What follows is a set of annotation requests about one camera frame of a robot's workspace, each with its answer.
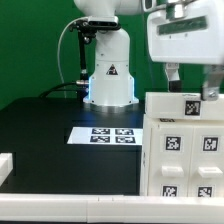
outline black cable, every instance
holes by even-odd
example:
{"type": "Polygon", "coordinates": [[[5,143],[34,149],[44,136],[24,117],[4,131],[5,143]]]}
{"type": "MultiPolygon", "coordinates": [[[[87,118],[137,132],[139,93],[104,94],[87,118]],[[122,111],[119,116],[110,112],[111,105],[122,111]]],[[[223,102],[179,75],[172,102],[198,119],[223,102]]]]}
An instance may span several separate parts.
{"type": "Polygon", "coordinates": [[[74,85],[76,85],[75,82],[62,83],[60,85],[57,85],[57,86],[41,93],[39,95],[39,98],[45,98],[47,95],[49,95],[51,92],[54,92],[54,91],[67,91],[66,89],[60,89],[60,88],[66,87],[66,86],[74,86],[74,85]]]}

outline warning label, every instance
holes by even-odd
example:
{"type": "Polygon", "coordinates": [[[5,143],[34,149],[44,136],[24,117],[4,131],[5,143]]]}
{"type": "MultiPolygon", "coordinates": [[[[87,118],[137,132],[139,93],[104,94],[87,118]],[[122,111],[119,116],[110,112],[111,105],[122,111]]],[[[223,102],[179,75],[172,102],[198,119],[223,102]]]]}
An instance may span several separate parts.
{"type": "Polygon", "coordinates": [[[110,66],[107,75],[118,75],[117,70],[113,64],[110,66]]]}

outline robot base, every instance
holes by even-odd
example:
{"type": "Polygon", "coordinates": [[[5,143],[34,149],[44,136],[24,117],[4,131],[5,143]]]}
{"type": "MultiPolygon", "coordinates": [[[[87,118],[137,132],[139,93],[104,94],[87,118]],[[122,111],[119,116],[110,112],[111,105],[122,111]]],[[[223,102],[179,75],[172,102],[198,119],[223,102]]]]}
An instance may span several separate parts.
{"type": "Polygon", "coordinates": [[[88,102],[84,99],[84,107],[93,111],[98,111],[102,113],[124,113],[127,111],[133,111],[138,109],[138,99],[134,103],[125,106],[101,106],[88,102]]]}

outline white box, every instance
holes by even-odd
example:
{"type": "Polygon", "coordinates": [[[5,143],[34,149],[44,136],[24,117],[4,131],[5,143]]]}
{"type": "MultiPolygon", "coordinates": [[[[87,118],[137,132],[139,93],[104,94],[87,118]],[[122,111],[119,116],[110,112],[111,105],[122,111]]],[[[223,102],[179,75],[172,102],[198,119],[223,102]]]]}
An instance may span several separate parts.
{"type": "Polygon", "coordinates": [[[201,101],[200,94],[146,93],[149,118],[224,120],[224,94],[217,101],[201,101]]]}
{"type": "Polygon", "coordinates": [[[143,133],[142,195],[186,197],[192,125],[185,121],[163,122],[145,115],[143,133]]]}
{"type": "Polygon", "coordinates": [[[224,196],[224,122],[194,125],[188,196],[224,196]]]}
{"type": "Polygon", "coordinates": [[[141,195],[223,197],[223,173],[224,122],[145,115],[141,195]]]}

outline white robot link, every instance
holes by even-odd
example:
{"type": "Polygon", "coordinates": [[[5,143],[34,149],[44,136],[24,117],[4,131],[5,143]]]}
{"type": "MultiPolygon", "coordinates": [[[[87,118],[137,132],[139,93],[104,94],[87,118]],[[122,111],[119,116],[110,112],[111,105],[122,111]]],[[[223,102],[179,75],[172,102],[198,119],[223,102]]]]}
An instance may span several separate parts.
{"type": "Polygon", "coordinates": [[[84,103],[95,110],[120,112],[138,103],[129,73],[130,38],[115,15],[142,12],[141,0],[74,0],[88,18],[84,25],[96,29],[95,72],[89,78],[84,103]]]}

